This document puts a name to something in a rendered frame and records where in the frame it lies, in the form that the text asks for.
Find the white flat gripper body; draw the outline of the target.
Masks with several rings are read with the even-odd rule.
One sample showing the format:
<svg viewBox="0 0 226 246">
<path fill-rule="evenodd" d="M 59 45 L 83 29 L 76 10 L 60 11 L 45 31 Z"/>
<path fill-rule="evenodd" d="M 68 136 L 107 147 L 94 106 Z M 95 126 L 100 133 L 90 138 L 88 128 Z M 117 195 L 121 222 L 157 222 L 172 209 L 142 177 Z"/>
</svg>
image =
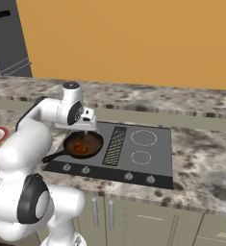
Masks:
<svg viewBox="0 0 226 246">
<path fill-rule="evenodd" d="M 71 131 L 84 131 L 84 132 L 88 132 L 88 131 L 96 132 L 97 131 L 97 126 L 93 122 L 78 121 L 73 125 L 55 123 L 55 127 L 58 129 L 67 129 Z"/>
</svg>

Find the orange-brown chicken drumstick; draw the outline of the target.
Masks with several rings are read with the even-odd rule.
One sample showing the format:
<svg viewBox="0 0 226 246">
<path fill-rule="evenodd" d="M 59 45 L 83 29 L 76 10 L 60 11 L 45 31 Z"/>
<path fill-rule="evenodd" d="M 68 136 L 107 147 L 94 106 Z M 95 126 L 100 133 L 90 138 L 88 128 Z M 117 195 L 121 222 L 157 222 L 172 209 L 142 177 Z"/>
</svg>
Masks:
<svg viewBox="0 0 226 246">
<path fill-rule="evenodd" d="M 74 151 L 77 154 L 85 154 L 88 151 L 88 147 L 83 145 L 80 141 L 77 141 L 74 144 Z"/>
</svg>

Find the black frying pan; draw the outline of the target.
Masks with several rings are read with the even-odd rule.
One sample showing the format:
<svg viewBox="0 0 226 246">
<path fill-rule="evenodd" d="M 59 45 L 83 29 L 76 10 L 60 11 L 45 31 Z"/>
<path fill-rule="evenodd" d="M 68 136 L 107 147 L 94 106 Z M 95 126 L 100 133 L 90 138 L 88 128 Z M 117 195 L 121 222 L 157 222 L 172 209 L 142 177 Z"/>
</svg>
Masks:
<svg viewBox="0 0 226 246">
<path fill-rule="evenodd" d="M 88 151 L 85 154 L 77 154 L 74 151 L 74 144 L 80 141 L 83 145 L 88 147 Z M 74 159 L 88 159 L 97 155 L 102 149 L 104 139 L 96 132 L 73 132 L 63 142 L 63 149 L 55 154 L 46 156 L 42 159 L 43 163 L 47 163 L 54 158 L 69 155 Z"/>
</svg>

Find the dark grey hob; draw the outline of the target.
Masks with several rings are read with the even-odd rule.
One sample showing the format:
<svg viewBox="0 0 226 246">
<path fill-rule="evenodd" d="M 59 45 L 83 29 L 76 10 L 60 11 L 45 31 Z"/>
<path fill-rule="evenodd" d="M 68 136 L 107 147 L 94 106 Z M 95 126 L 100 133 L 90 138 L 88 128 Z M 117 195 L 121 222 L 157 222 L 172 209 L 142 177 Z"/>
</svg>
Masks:
<svg viewBox="0 0 226 246">
<path fill-rule="evenodd" d="M 45 163 L 44 169 L 133 185 L 173 187 L 170 129 L 103 121 L 97 127 L 104 139 L 97 155 L 88 159 L 60 156 Z M 67 163 L 71 168 L 64 171 Z M 86 166 L 90 171 L 84 174 L 82 169 Z M 124 179 L 128 172 L 133 174 L 130 181 Z M 153 184 L 146 182 L 150 175 L 155 178 Z"/>
</svg>

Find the narrow olive cupboard door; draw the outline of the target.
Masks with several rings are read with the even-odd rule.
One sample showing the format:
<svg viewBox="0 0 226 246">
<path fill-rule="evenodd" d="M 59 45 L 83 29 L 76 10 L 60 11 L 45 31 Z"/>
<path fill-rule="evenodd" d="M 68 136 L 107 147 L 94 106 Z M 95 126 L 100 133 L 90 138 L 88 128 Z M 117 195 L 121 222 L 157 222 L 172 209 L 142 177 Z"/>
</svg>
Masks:
<svg viewBox="0 0 226 246">
<path fill-rule="evenodd" d="M 94 227 L 91 199 L 97 198 L 99 227 Z M 86 205 L 83 212 L 74 218 L 76 230 L 84 238 L 87 246 L 107 246 L 105 229 L 104 198 L 93 194 L 86 195 Z"/>
</svg>

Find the grey fridge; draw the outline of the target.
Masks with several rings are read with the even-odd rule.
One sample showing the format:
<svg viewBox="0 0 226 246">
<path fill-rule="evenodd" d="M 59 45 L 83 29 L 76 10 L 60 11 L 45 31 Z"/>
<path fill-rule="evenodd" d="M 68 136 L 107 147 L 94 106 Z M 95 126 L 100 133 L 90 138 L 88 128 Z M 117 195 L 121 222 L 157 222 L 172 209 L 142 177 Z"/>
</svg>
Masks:
<svg viewBox="0 0 226 246">
<path fill-rule="evenodd" d="M 15 0 L 0 0 L 0 75 L 32 76 Z"/>
</svg>

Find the wide olive cupboard door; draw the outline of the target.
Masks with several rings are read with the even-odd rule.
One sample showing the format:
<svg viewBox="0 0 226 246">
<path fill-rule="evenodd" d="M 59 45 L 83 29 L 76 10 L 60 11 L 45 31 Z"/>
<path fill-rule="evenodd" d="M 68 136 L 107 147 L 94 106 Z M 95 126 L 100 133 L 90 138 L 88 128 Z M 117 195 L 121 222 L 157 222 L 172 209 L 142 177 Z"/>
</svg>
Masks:
<svg viewBox="0 0 226 246">
<path fill-rule="evenodd" d="M 114 230 L 109 201 L 114 201 Z M 192 246 L 202 214 L 106 195 L 107 246 Z"/>
</svg>

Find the olive drawer front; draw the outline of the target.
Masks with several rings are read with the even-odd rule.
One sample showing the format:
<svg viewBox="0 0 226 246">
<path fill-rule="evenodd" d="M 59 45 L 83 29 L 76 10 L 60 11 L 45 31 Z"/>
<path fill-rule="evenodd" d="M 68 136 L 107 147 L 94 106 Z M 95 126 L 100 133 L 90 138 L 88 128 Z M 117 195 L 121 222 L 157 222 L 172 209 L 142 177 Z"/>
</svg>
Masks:
<svg viewBox="0 0 226 246">
<path fill-rule="evenodd" d="M 226 246 L 226 217 L 205 214 L 192 246 Z"/>
</svg>

